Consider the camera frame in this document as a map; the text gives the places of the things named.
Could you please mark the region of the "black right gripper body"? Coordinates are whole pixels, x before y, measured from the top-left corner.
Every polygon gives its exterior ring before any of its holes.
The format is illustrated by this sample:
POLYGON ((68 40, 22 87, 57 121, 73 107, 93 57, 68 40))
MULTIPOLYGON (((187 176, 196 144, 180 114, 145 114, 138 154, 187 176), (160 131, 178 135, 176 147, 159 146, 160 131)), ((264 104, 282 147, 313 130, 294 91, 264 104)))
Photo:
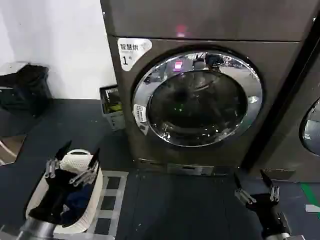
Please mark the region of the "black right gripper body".
POLYGON ((257 215, 262 226, 262 234, 283 233, 284 225, 276 208, 279 202, 271 201, 269 193, 254 194, 252 197, 255 203, 247 204, 245 207, 257 215))

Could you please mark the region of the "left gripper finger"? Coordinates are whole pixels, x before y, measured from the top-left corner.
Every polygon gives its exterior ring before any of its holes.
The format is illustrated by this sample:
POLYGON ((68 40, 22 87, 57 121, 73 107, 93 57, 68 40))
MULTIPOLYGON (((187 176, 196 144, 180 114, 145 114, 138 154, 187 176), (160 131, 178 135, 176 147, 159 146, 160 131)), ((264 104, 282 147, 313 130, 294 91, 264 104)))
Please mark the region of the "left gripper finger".
POLYGON ((87 169, 81 172, 80 174, 76 175, 75 177, 71 178, 68 183, 73 185, 74 187, 84 187, 85 185, 92 184, 99 172, 99 154, 100 148, 98 148, 93 154, 87 169))
POLYGON ((72 144, 72 140, 67 141, 54 155, 54 157, 47 160, 45 165, 45 177, 54 178, 56 176, 56 170, 60 168, 60 162, 64 156, 68 153, 68 150, 72 144))

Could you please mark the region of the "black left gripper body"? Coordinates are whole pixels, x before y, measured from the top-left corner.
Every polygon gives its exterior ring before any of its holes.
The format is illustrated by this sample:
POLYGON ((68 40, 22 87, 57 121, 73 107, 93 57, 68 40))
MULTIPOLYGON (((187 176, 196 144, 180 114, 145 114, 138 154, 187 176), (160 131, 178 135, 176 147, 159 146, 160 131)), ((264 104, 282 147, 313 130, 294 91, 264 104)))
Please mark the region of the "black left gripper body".
POLYGON ((43 222, 60 224, 65 201, 75 191, 75 187, 69 183, 73 177, 73 172, 57 169, 55 177, 45 178, 48 190, 39 205, 29 212, 29 216, 43 222))

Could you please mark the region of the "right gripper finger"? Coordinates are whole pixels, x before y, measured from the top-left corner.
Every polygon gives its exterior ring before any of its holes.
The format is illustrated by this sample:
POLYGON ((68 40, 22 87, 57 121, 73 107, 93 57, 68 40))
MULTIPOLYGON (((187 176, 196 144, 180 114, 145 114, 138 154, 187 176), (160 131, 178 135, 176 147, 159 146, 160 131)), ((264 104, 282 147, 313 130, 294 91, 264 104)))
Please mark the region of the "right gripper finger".
POLYGON ((233 177, 234 177, 234 182, 235 182, 235 185, 236 185, 236 189, 235 189, 234 195, 244 205, 252 205, 252 204, 254 204, 256 202, 256 200, 242 188, 240 179, 238 178, 236 173, 233 174, 233 177))
POLYGON ((260 174, 264 184, 269 188, 270 201, 271 202, 279 202, 280 200, 280 187, 274 185, 271 178, 261 169, 260 174))

